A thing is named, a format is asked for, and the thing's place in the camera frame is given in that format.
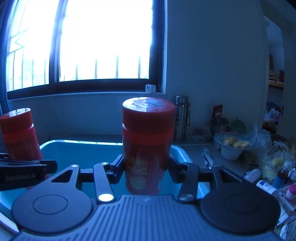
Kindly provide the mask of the red cylindrical bottle with barcode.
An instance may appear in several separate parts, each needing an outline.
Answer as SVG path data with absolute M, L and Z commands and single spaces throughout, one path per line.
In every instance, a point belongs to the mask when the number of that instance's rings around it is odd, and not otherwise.
M 10 159 L 43 160 L 30 108 L 4 113 L 1 116 L 1 134 Z

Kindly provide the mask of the red vitamin C bottle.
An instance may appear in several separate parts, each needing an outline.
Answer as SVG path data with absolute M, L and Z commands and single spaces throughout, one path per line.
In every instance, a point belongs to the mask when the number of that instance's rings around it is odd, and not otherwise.
M 132 194 L 156 195 L 163 186 L 175 131 L 176 106 L 154 97 L 122 104 L 125 184 Z

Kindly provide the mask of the green round object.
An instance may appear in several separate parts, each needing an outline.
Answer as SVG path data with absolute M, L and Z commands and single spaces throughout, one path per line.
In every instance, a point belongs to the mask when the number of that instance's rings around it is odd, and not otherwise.
M 231 132 L 238 133 L 239 135 L 244 135 L 247 131 L 245 123 L 238 119 L 230 123 L 230 129 Z

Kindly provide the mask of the white sachet packet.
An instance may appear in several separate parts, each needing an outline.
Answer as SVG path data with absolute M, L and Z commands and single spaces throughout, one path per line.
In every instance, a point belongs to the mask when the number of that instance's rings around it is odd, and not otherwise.
M 213 166 L 213 160 L 212 160 L 212 157 L 211 157 L 211 153 L 209 151 L 208 148 L 206 148 L 204 146 L 204 149 L 203 149 L 203 152 L 202 152 L 202 159 L 205 163 L 205 166 L 208 168 L 208 169 L 212 169 L 212 166 Z

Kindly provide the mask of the teal plastic storage bin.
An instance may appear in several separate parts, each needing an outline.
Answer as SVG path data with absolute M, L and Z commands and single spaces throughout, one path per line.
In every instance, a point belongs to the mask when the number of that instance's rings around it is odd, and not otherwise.
M 52 140 L 40 146 L 44 159 L 52 159 L 57 162 L 57 173 L 72 164 L 78 164 L 81 169 L 92 168 L 101 162 L 112 163 L 120 154 L 123 154 L 122 143 L 87 142 L 73 140 Z M 172 145 L 171 155 L 180 163 L 193 161 L 181 147 Z M 111 185 L 116 198 L 123 194 L 130 194 L 125 186 L 125 174 L 116 185 Z M 173 194 L 177 197 L 181 184 L 172 182 L 168 171 L 165 172 L 160 195 Z M 14 221 L 11 216 L 11 205 L 14 200 L 27 190 L 25 188 L 1 192 L 1 214 L 7 219 Z M 95 198 L 94 184 L 83 183 L 82 191 L 90 198 Z M 197 198 L 204 197 L 209 192 L 209 184 L 198 184 Z

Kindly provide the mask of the steel thermos flask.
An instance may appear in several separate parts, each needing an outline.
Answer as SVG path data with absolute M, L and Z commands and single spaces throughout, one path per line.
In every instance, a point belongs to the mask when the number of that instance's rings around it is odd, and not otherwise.
M 183 141 L 186 138 L 186 127 L 191 123 L 190 109 L 191 104 L 189 103 L 189 97 L 177 95 L 174 131 L 175 142 Z

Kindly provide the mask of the white bowl with fruit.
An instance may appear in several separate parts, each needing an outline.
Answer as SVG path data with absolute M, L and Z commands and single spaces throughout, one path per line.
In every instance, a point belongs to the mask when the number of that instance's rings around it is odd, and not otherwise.
M 228 133 L 215 134 L 214 142 L 221 151 L 222 157 L 228 161 L 237 160 L 244 150 L 249 151 L 253 147 L 250 141 Z

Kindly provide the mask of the red black small box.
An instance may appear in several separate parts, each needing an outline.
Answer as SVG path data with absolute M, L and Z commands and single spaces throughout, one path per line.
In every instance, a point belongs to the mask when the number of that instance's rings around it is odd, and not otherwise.
M 213 106 L 212 115 L 211 115 L 211 128 L 214 128 L 216 125 L 216 120 L 222 116 L 223 105 Z

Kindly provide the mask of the small white squeeze bottle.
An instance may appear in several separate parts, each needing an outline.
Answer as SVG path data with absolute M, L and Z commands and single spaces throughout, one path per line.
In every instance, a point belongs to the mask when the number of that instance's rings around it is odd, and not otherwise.
M 253 169 L 253 170 L 247 172 L 243 178 L 251 183 L 254 183 L 260 177 L 261 177 L 261 172 L 259 169 L 256 168 L 256 169 Z

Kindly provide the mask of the small white box on sill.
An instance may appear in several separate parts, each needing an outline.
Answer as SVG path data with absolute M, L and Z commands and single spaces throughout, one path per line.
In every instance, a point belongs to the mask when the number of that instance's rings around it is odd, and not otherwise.
M 145 85 L 145 92 L 146 93 L 156 93 L 156 86 L 152 84 Z

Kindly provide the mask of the white bottle lying down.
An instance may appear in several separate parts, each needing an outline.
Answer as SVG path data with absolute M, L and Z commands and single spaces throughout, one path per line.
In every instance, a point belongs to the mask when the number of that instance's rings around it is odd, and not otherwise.
M 275 198 L 278 197 L 278 190 L 265 180 L 258 181 L 256 186 L 262 189 L 263 191 L 267 192 L 268 194 L 274 196 Z

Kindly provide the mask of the clear plastic bag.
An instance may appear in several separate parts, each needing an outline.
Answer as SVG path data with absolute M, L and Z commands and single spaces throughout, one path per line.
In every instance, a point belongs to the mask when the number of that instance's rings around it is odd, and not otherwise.
M 251 143 L 251 151 L 255 154 L 258 161 L 261 162 L 266 152 L 271 148 L 271 135 L 267 130 L 259 128 L 257 123 L 253 124 L 253 129 L 246 138 Z

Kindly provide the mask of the dark brown syrup bottle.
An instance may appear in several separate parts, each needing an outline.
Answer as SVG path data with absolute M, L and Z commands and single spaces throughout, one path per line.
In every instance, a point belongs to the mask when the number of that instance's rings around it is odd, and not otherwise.
M 291 161 L 285 161 L 284 165 L 278 172 L 277 176 L 274 178 L 272 186 L 276 189 L 280 189 L 288 178 L 288 173 L 292 167 Z

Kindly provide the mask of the white bottle pink cap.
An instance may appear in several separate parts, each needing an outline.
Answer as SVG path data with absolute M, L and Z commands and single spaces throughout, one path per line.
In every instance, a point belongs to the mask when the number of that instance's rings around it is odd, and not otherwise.
M 295 184 L 289 185 L 285 196 L 288 200 L 295 199 L 295 197 L 296 197 L 296 185 Z

